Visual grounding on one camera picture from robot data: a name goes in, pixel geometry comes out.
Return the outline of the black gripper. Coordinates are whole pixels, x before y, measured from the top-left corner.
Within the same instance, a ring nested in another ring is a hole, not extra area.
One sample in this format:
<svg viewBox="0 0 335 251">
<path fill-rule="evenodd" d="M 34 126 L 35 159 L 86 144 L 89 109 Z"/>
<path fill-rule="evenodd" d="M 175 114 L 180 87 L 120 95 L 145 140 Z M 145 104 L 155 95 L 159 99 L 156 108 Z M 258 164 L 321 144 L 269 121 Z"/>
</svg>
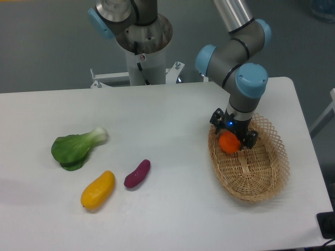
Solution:
<svg viewBox="0 0 335 251">
<path fill-rule="evenodd" d="M 236 110 L 217 108 L 211 116 L 210 123 L 215 127 L 215 134 L 220 130 L 227 129 L 240 141 L 240 150 L 244 147 L 252 149 L 258 139 L 259 133 L 255 130 L 249 131 L 251 113 L 239 112 Z"/>
</svg>

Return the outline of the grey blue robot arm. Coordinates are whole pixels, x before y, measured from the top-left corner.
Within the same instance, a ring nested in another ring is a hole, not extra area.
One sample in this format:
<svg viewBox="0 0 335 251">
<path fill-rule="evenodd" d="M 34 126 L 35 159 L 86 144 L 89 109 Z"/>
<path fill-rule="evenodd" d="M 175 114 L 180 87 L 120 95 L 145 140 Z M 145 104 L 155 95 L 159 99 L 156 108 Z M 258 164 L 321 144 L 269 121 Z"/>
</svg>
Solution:
<svg viewBox="0 0 335 251">
<path fill-rule="evenodd" d="M 195 60 L 196 69 L 229 93 L 225 110 L 217 109 L 210 123 L 227 130 L 238 148 L 251 149 L 258 133 L 249 124 L 265 92 L 267 71 L 249 62 L 271 40 L 272 31 L 255 19 L 245 1 L 215 1 L 225 23 L 229 42 L 223 47 L 204 46 Z M 97 1 L 88 18 L 105 39 L 116 39 L 128 56 L 131 85 L 165 84 L 165 60 L 159 57 L 172 39 L 170 22 L 158 13 L 156 1 Z"/>
</svg>

